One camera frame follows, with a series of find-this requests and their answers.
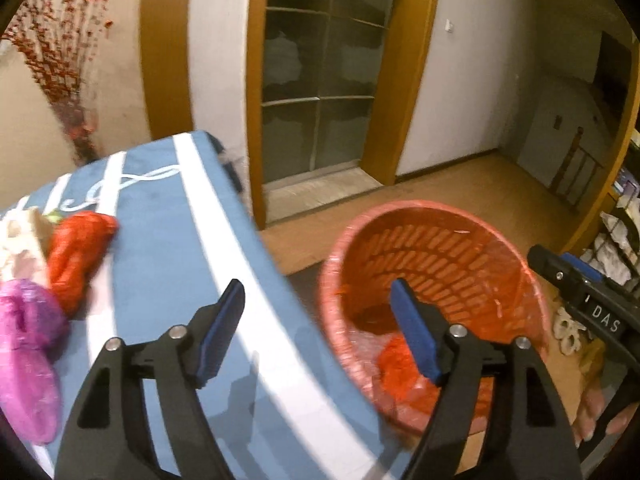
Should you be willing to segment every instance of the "dried flower arrangement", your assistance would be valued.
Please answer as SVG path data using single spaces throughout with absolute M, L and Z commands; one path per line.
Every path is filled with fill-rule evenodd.
M 95 107 L 87 101 L 100 38 L 113 24 L 104 19 L 108 1 L 24 0 L 2 34 L 24 55 L 73 146 L 77 166 L 100 158 Z

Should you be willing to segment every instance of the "pink plastic bag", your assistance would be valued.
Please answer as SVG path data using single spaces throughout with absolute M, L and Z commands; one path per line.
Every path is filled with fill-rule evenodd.
M 34 444 L 51 442 L 60 424 L 60 393 L 45 350 L 67 323 L 46 288 L 30 280 L 0 284 L 0 409 Z

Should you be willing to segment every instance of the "human hand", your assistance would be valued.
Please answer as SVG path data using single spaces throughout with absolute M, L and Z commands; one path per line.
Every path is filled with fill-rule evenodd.
M 631 419 L 636 414 L 638 404 L 638 402 L 635 402 L 617 414 L 607 425 L 606 433 L 609 435 L 625 431 Z M 600 415 L 602 415 L 602 412 L 604 412 L 604 409 L 605 401 L 600 386 L 600 379 L 596 378 L 587 386 L 582 394 L 580 406 L 578 407 L 578 415 L 572 426 L 576 447 L 580 446 L 582 441 L 588 442 L 593 438 L 596 422 Z

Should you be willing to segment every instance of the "white cursive lettering on tablecloth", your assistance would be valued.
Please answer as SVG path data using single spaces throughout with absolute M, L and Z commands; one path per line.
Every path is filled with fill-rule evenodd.
M 165 166 L 164 168 L 158 168 L 157 170 L 149 171 L 144 175 L 132 175 L 123 173 L 120 177 L 120 190 L 126 189 L 129 186 L 133 186 L 137 182 L 149 182 L 151 180 L 162 180 L 164 178 L 169 178 L 170 176 L 174 176 L 180 173 L 180 166 L 178 164 L 174 164 L 172 166 Z M 75 211 L 80 211 L 85 207 L 89 207 L 91 205 L 97 204 L 100 201 L 100 190 L 102 189 L 103 181 L 100 180 L 96 182 L 93 186 L 89 188 L 89 191 L 86 192 L 86 196 L 84 197 L 84 202 L 80 205 L 74 205 L 75 200 L 72 198 L 66 199 L 60 205 L 60 211 L 72 213 Z

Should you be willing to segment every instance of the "laundry basket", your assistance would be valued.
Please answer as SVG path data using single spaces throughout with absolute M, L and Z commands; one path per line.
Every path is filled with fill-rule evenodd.
M 377 409 L 421 433 L 439 390 L 416 381 L 405 400 L 383 386 L 378 357 L 398 338 L 388 304 L 404 278 L 419 300 L 478 337 L 508 343 L 526 335 L 546 360 L 550 318 L 540 286 L 496 229 L 462 210 L 413 200 L 379 206 L 347 227 L 322 267 L 319 301 L 326 336 L 350 378 Z M 471 433 L 483 431 L 492 380 L 483 379 Z

